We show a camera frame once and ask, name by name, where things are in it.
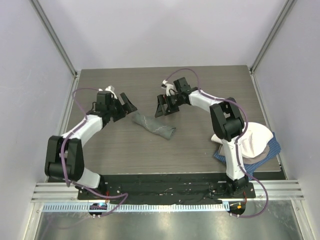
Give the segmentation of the grey napkin white stitching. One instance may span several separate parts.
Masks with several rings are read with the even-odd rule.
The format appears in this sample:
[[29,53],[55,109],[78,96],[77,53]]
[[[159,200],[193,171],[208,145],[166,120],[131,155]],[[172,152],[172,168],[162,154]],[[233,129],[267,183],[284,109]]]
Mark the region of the grey napkin white stitching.
[[135,112],[132,121],[154,135],[158,135],[166,140],[170,140],[176,132],[176,127],[162,123],[154,117]]

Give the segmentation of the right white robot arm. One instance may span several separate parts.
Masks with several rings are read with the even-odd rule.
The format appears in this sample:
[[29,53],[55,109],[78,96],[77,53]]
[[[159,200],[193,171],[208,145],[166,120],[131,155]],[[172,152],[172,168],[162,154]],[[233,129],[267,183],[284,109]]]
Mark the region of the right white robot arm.
[[226,193],[233,198],[243,193],[249,184],[241,153],[241,136],[245,121],[233,98],[218,98],[198,87],[191,87],[182,77],[170,84],[163,80],[164,94],[157,96],[155,117],[176,113],[179,106],[190,105],[210,113],[214,134],[221,140],[226,163]]

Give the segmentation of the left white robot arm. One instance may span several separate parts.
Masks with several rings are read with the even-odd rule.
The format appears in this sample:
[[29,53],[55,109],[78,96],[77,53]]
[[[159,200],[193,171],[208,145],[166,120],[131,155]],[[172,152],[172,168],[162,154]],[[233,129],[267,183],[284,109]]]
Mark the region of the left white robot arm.
[[111,120],[116,122],[138,109],[125,93],[120,94],[123,103],[113,90],[99,90],[96,101],[83,120],[70,131],[62,135],[53,135],[48,139],[44,165],[45,175],[64,180],[68,185],[89,189],[93,198],[100,200],[107,192],[102,175],[85,167],[83,147]]

